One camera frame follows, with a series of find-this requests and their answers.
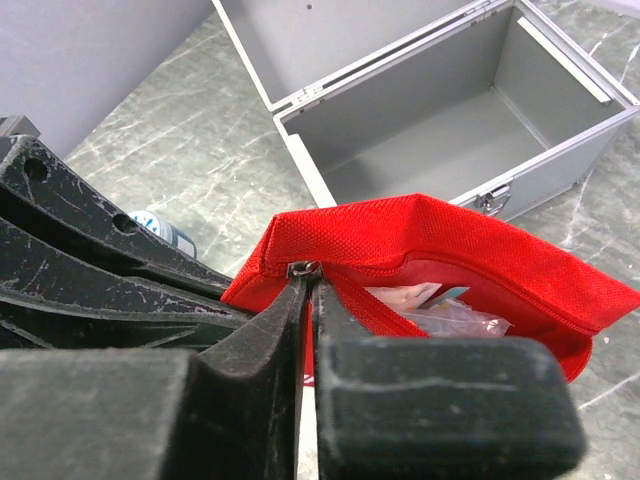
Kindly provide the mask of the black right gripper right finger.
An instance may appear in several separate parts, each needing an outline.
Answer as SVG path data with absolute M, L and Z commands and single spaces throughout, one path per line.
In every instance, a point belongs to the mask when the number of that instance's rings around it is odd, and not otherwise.
M 562 369 L 518 337 L 375 336 L 312 293 L 323 479 L 554 479 L 585 454 Z

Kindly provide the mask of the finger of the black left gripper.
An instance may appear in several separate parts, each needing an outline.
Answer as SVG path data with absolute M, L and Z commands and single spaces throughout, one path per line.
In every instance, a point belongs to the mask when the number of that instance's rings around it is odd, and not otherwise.
M 30 135 L 1 139 L 1 218 L 125 277 L 218 300 L 231 278 L 136 223 Z
M 1 223 L 2 348 L 204 350 L 252 314 L 125 279 Z

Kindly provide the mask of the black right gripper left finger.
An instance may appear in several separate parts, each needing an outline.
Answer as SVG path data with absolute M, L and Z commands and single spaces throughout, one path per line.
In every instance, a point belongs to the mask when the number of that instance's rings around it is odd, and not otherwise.
M 5 479 L 292 479 L 305 282 L 213 347 L 6 350 Z

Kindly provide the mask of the printed clear plastic packet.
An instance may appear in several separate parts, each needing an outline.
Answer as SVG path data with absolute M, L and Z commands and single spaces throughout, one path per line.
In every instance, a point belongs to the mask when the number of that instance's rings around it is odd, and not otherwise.
M 502 317 L 475 310 L 453 299 L 416 310 L 412 321 L 427 334 L 439 338 L 499 338 L 512 327 Z

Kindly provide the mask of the red first aid pouch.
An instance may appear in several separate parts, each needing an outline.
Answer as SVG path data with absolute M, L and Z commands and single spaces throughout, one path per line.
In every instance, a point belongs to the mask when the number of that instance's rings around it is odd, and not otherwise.
M 543 343 L 568 380 L 586 367 L 594 337 L 639 305 L 635 290 L 548 242 L 423 194 L 277 214 L 223 301 L 263 311 L 295 263 L 319 268 L 347 310 L 381 336 L 419 329 L 372 288 L 461 286 L 466 304 Z

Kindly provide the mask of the beige gauze packet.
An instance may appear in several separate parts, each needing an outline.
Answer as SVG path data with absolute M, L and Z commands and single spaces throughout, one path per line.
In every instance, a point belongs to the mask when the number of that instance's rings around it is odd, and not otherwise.
M 365 290 L 393 310 L 411 311 L 424 304 L 440 288 L 441 284 L 425 282 L 410 286 L 366 287 Z

